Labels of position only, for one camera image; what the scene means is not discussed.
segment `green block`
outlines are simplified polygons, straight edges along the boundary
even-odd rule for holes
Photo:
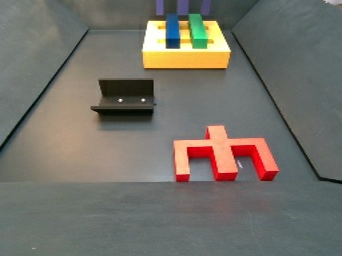
[[[201,14],[189,14],[189,29],[194,49],[209,48],[209,36]]]

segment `blue block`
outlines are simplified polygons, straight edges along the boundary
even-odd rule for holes
[[[177,14],[166,15],[166,48],[181,48],[180,18]]]

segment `yellow base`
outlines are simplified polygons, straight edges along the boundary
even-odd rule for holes
[[[166,49],[166,22],[149,21],[145,46],[145,68],[156,69],[226,69],[230,47],[217,21],[205,21],[209,48],[193,49],[189,22],[181,21],[181,49]]]

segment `dark gray surface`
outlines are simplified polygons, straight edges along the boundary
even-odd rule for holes
[[[157,19],[156,0],[59,0],[79,15],[91,29],[146,29]],[[166,1],[166,12],[177,11],[177,0]],[[213,0],[212,17],[232,29],[260,0]],[[192,1],[192,12],[200,12],[202,0]]]
[[[292,134],[230,32],[228,70],[145,70],[144,31],[91,31],[0,154],[0,181],[174,181],[173,142],[204,139],[208,125],[230,137],[265,137],[277,181],[316,180]],[[99,78],[154,78],[150,117],[99,117]],[[258,180],[241,158],[238,180]],[[209,159],[192,180],[213,180]]]
[[[342,180],[342,13],[320,0],[262,0],[234,34],[323,178]]]
[[[54,0],[0,1],[0,146],[87,32]]]
[[[339,184],[3,183],[0,199],[7,256],[341,255]]]

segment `gray floor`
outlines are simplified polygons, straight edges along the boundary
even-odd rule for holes
[[[316,180],[226,36],[229,70],[145,71],[142,33],[89,34],[0,154],[2,181],[33,181],[0,184],[2,254],[341,254],[341,185]],[[90,110],[99,77],[156,78],[152,120],[99,118]],[[173,140],[204,138],[213,123],[232,137],[266,137],[281,167],[275,182],[257,181],[246,159],[230,183],[79,182],[173,181]],[[194,161],[194,179],[210,180],[209,169]]]
[[[204,139],[208,125],[230,137],[265,137],[277,181],[315,181],[265,87],[230,32],[228,70],[145,70],[145,32],[91,31],[50,90],[0,153],[0,181],[174,181],[173,141]],[[152,119],[99,117],[99,78],[154,78]],[[240,181],[258,180],[249,158]],[[212,181],[208,159],[192,161],[192,180]]]
[[[3,183],[7,256],[340,256],[341,185]]]

